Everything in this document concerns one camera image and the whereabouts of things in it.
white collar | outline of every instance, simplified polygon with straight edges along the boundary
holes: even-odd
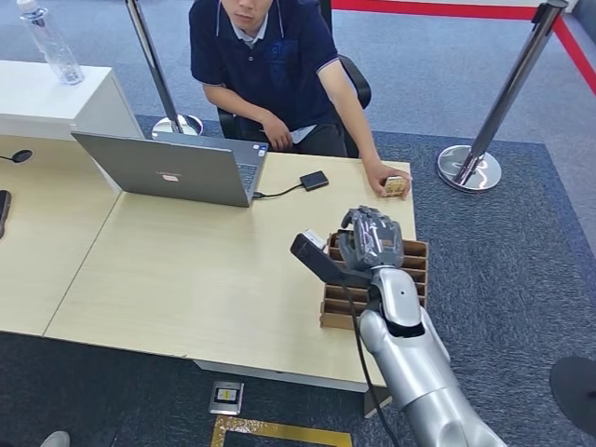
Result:
[[[254,37],[250,37],[247,33],[244,32],[243,30],[238,28],[238,26],[235,25],[234,22],[230,20],[232,24],[232,28],[234,30],[236,35],[249,46],[252,47],[253,45],[256,44],[259,40],[263,40],[265,37],[265,31],[267,29],[267,20],[269,18],[269,11],[267,11],[267,14],[265,15],[265,19],[263,20],[261,23],[261,28],[259,29],[259,32],[255,35]]]

silver laptop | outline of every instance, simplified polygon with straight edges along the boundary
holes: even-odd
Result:
[[[249,207],[268,145],[160,133],[156,141],[72,132],[122,190]]]

yellow floor marking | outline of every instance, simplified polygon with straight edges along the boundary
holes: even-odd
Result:
[[[210,447],[223,447],[226,432],[235,431],[247,435],[266,436],[278,440],[298,440],[312,444],[328,445],[332,447],[352,447],[349,433],[339,431],[319,430],[296,426],[286,426],[271,422],[241,419],[240,417],[217,416],[213,429]]]

man's hand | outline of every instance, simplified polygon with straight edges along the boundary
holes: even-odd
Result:
[[[261,124],[267,139],[272,142],[274,151],[283,151],[292,147],[292,135],[290,134],[287,126],[278,117],[268,113],[261,120]]]
[[[386,166],[380,161],[376,160],[372,163],[364,164],[364,170],[366,171],[366,177],[368,179],[368,183],[371,188],[373,188],[373,191],[375,191],[378,196],[386,196],[386,188],[384,187],[384,183],[388,177],[398,175],[407,181],[406,189],[404,189],[404,194],[401,195],[401,198],[403,199],[405,199],[407,196],[407,194],[410,192],[410,188],[411,187],[410,182],[412,177],[407,172],[400,169],[389,168],[389,166]]]

shoe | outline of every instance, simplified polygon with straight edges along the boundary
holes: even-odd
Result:
[[[40,447],[70,447],[70,437],[66,431],[56,431],[48,436]]]

